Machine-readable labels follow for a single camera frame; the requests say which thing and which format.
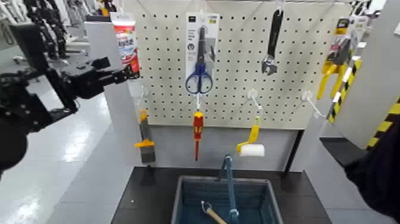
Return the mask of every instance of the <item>blue tool handle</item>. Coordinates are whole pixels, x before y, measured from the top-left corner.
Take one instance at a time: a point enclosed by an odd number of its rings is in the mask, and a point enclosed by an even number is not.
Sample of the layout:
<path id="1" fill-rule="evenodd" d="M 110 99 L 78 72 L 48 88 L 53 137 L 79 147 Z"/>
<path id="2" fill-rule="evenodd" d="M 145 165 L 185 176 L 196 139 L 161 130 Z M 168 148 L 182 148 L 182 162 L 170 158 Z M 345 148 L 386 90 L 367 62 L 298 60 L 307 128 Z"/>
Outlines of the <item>blue tool handle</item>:
<path id="1" fill-rule="evenodd" d="M 218 181 L 221 180 L 223 172 L 225 171 L 225 168 L 226 168 L 226 176 L 227 176 L 227 182 L 228 182 L 229 205 L 230 205 L 228 223 L 238 224 L 239 223 L 239 219 L 238 219 L 239 212 L 236 207 L 235 188 L 233 186 L 232 157 L 229 154 L 225 155 L 220 173 L 217 176 Z"/>
<path id="2" fill-rule="evenodd" d="M 189 89 L 189 81 L 190 80 L 195 81 L 196 79 L 197 79 L 197 88 Z M 206 79 L 209 80 L 210 85 L 208 89 L 204 91 L 202 89 L 202 86 L 203 86 L 203 81 Z M 205 70 L 205 63 L 196 63 L 195 71 L 185 81 L 185 88 L 191 94 L 198 94 L 198 93 L 205 94 L 211 90 L 213 84 L 214 84 L 213 79 Z"/>

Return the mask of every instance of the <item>black table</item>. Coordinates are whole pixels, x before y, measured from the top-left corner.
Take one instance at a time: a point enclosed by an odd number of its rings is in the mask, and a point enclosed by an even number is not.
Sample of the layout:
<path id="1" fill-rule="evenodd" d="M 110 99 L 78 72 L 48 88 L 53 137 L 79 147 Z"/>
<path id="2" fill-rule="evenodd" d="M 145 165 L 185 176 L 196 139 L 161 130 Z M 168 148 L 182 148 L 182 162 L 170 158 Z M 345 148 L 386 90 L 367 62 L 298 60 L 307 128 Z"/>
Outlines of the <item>black table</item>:
<path id="1" fill-rule="evenodd" d="M 216 176 L 219 170 L 137 167 L 112 224 L 169 224 L 179 176 Z M 305 173 L 234 170 L 234 178 L 269 179 L 285 224 L 332 224 Z"/>

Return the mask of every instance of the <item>paint roller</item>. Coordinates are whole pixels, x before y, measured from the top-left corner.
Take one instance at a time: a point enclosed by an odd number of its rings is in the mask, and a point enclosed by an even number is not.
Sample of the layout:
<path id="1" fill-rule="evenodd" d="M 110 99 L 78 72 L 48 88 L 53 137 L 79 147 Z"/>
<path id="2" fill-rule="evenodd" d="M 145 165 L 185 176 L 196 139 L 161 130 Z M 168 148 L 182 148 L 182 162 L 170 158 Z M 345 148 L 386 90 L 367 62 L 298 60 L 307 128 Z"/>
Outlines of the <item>paint roller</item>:
<path id="1" fill-rule="evenodd" d="M 265 148 L 262 144 L 253 144 L 258 138 L 258 132 L 260 131 L 260 117 L 256 116 L 254 125 L 251 127 L 249 139 L 246 142 L 239 143 L 236 146 L 236 151 L 240 156 L 258 156 L 263 157 L 265 155 Z"/>

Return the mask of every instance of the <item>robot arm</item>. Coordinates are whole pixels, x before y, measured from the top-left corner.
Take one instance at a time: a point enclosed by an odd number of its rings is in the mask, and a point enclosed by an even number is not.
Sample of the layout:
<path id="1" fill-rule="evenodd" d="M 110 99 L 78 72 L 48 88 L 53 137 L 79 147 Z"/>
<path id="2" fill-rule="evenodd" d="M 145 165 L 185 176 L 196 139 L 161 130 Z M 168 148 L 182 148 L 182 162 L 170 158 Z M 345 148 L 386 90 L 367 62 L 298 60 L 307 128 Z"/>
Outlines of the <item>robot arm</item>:
<path id="1" fill-rule="evenodd" d="M 77 98 L 90 99 L 104 91 L 104 86 L 125 82 L 129 66 L 107 70 L 108 58 L 69 65 L 61 73 L 50 68 L 43 54 L 44 45 L 34 24 L 18 24 L 11 30 L 24 52 L 31 69 L 0 74 L 0 175 L 15 166 L 27 150 L 26 135 L 78 111 Z M 46 76 L 63 108 L 48 110 L 36 94 L 26 88 L 29 80 Z"/>

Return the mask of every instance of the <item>scissors blade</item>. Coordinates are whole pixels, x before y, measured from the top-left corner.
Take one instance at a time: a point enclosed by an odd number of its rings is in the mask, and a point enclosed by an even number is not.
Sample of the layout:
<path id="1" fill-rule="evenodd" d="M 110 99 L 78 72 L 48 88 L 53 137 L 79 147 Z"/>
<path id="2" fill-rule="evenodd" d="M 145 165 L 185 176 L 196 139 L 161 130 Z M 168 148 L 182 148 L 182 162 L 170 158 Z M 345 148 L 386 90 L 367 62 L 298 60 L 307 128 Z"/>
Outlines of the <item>scissors blade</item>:
<path id="1" fill-rule="evenodd" d="M 205 52 L 205 28 L 200 28 L 199 34 L 199 50 L 197 52 L 197 63 L 204 63 L 204 52 Z"/>

